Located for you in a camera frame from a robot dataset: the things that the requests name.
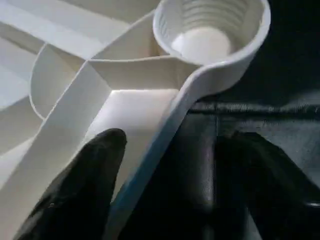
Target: white plastic tray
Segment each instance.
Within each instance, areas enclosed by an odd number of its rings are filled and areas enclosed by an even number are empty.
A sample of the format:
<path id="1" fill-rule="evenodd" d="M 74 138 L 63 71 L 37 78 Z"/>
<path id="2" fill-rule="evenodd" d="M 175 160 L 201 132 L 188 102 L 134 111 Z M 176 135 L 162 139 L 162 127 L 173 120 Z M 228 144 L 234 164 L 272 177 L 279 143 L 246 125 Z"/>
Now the white plastic tray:
<path id="1" fill-rule="evenodd" d="M 0 189 L 41 125 L 29 101 L 29 78 L 43 42 L 0 23 Z"/>
<path id="2" fill-rule="evenodd" d="M 166 54 L 153 34 L 159 2 L 0 0 L 1 240 L 86 142 L 120 128 L 105 236 L 116 239 L 191 105 L 244 74 L 259 42 L 200 69 Z"/>
<path id="3" fill-rule="evenodd" d="M 0 22 L 89 59 L 159 0 L 5 0 Z"/>

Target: black leather surface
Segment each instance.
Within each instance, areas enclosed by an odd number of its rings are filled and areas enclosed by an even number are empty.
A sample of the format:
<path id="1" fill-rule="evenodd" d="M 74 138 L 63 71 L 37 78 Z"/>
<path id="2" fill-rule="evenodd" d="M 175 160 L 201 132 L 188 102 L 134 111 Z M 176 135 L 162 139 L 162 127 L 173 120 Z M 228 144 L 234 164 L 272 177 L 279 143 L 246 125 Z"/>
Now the black leather surface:
<path id="1" fill-rule="evenodd" d="M 120 239 L 261 239 L 241 179 L 215 161 L 217 136 L 236 131 L 280 147 L 320 187 L 319 10 L 314 0 L 269 2 L 270 34 L 256 59 L 237 85 L 192 107 Z"/>

